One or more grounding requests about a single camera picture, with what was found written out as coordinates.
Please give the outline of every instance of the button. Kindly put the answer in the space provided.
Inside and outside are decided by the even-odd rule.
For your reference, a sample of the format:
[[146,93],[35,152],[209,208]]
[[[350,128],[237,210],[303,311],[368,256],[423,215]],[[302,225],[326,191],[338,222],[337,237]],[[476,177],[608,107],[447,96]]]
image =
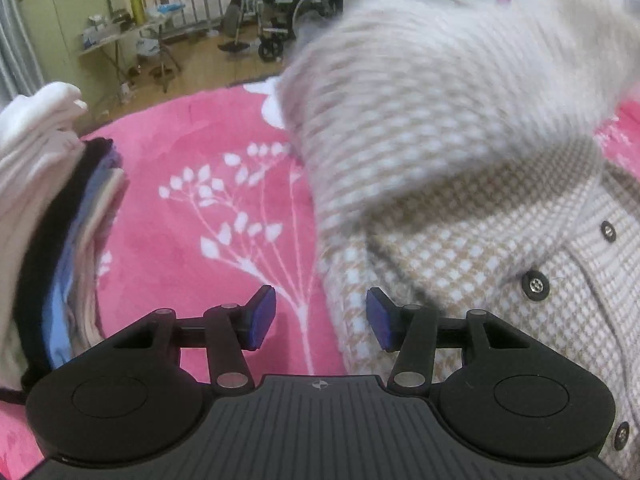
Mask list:
[[600,224],[600,232],[607,242],[612,244],[616,241],[616,229],[615,227],[613,227],[611,222],[607,222],[605,220],[602,224]]
[[629,440],[629,423],[623,422],[618,426],[616,437],[613,440],[613,447],[616,451],[622,451]]
[[549,280],[537,270],[530,270],[522,277],[522,290],[531,301],[544,301],[549,295]]

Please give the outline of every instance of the beige and white checkered fabric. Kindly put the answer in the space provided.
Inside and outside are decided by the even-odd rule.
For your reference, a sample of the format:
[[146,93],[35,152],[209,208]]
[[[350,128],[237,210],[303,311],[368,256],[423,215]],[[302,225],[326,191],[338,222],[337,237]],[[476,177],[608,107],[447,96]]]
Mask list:
[[[386,378],[393,365],[366,323],[371,286],[448,316],[485,308],[607,383],[612,432],[632,429],[602,457],[640,478],[640,186],[591,137],[639,78],[639,45],[636,22],[607,0],[383,0],[303,50],[278,96],[350,373]],[[545,301],[522,291],[530,269],[550,280]],[[458,366],[439,353],[434,380]]]

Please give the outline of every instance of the white branch print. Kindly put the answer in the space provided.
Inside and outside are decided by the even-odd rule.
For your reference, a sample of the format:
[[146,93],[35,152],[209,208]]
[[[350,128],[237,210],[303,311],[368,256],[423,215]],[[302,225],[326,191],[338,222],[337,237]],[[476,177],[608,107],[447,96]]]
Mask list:
[[[253,276],[259,285],[272,285],[289,303],[296,314],[302,334],[307,372],[314,374],[314,364],[308,338],[308,310],[315,279],[314,266],[303,268],[300,253],[300,226],[294,200],[294,186],[302,174],[290,160],[289,145],[251,143],[246,154],[225,153],[215,167],[222,174],[213,174],[211,165],[184,168],[181,176],[173,175],[168,183],[159,186],[158,195],[164,200],[182,202],[190,208],[202,225],[198,241],[202,256]],[[287,266],[278,240],[286,228],[283,221],[270,218],[266,206],[267,176],[284,162],[288,168],[288,196],[292,219],[294,268]],[[259,190],[259,204],[254,212],[243,208],[242,199],[249,190]],[[213,222],[209,208],[222,208],[231,213],[231,221]]]

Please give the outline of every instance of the bed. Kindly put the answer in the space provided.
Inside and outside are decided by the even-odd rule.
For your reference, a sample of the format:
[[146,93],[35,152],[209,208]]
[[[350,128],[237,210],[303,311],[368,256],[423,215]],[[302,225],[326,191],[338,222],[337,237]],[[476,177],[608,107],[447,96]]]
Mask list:
[[[94,134],[114,139],[130,178],[97,272],[107,335],[156,308],[196,317],[244,303],[269,283],[278,313],[262,348],[246,355],[254,378],[344,373],[314,269],[312,200],[275,82],[201,92]],[[640,178],[639,104],[625,102],[595,135]],[[184,350],[181,364],[208,380],[203,350]],[[24,408],[0,405],[0,474],[19,479],[41,459]]]

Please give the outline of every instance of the gray curtain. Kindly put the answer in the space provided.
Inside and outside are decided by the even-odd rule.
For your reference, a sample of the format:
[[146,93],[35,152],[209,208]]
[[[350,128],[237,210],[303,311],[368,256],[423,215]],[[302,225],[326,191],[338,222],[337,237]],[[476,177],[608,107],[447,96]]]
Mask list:
[[0,105],[20,94],[33,95],[44,83],[18,0],[0,0]]

